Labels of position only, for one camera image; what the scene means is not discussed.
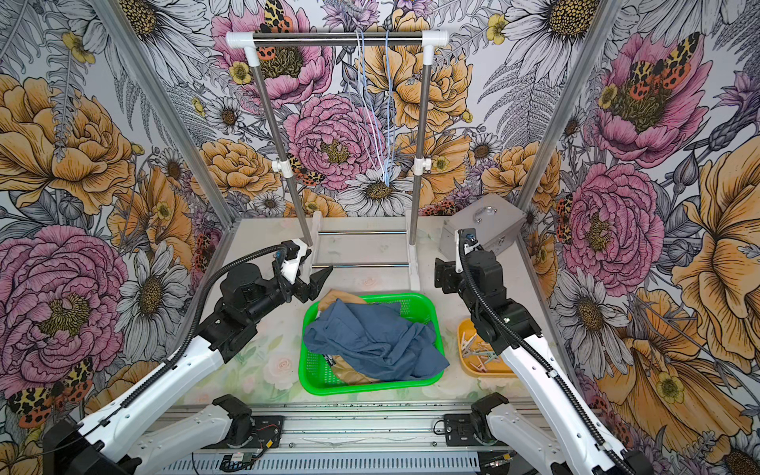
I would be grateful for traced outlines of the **tan tank top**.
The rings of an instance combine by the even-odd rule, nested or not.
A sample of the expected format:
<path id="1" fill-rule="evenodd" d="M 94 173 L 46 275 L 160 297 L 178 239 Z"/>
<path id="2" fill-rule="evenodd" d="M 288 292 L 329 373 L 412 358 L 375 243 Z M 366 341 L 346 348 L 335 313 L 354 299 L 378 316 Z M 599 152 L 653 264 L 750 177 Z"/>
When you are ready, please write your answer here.
<path id="1" fill-rule="evenodd" d="M 320 312 L 325 312 L 336 302 L 343 302 L 344 304 L 358 304 L 365 305 L 366 301 L 359 296 L 350 294 L 348 292 L 332 289 L 328 294 L 322 298 L 319 302 L 318 309 Z"/>

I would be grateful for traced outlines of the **light blue t-shirt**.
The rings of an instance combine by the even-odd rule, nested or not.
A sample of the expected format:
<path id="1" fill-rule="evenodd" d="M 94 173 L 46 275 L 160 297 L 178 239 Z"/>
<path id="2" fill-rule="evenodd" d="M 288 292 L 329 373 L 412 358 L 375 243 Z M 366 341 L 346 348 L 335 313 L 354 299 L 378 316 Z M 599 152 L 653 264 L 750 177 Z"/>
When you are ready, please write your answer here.
<path id="1" fill-rule="evenodd" d="M 320 354 L 348 385 L 427 380 L 449 367 L 435 346 L 431 323 L 401 316 L 399 303 L 336 302 L 304 334 L 309 352 Z"/>

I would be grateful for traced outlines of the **pink clothespin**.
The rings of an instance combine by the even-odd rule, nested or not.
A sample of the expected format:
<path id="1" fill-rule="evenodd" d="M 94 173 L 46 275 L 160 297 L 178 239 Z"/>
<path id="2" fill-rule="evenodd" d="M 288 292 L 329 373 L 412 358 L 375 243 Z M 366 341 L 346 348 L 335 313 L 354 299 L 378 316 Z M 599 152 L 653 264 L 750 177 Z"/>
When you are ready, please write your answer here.
<path id="1" fill-rule="evenodd" d="M 477 363 L 475 364 L 475 368 L 478 371 L 486 371 L 487 370 L 487 365 L 491 361 L 492 361 L 491 358 L 482 359 L 482 358 L 479 357 L 479 358 L 477 358 Z"/>

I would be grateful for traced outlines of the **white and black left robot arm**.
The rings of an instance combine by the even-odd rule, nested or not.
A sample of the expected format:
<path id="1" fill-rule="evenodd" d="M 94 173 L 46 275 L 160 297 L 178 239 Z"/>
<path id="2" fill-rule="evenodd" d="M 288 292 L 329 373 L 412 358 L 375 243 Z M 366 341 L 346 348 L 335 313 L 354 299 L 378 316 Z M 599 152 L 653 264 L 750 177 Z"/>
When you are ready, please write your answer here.
<path id="1" fill-rule="evenodd" d="M 220 369 L 257 335 L 258 323 L 280 306 L 314 301 L 333 272 L 328 266 L 300 277 L 309 257 L 293 239 L 259 249 L 220 268 L 199 290 L 222 297 L 210 316 L 198 306 L 180 347 L 113 402 L 76 422 L 66 418 L 43 438 L 46 474 L 156 474 L 192 452 L 225 439 L 247 443 L 251 412 L 227 395 L 160 431 L 150 427 L 199 381 Z"/>

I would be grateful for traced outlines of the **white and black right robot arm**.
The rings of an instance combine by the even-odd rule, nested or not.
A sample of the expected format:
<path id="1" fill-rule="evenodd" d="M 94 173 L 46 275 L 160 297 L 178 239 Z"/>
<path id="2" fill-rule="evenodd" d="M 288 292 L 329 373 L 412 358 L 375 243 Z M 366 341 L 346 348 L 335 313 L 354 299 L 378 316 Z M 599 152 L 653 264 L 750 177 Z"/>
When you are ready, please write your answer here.
<path id="1" fill-rule="evenodd" d="M 540 325 L 508 297 L 502 265 L 475 229 L 458 231 L 455 245 L 455 260 L 435 262 L 435 287 L 461 298 L 478 336 L 528 388 L 549 427 L 539 429 L 507 397 L 492 393 L 471 406 L 479 443 L 504 443 L 540 474 L 653 473 L 648 458 L 626 448 L 585 403 Z"/>

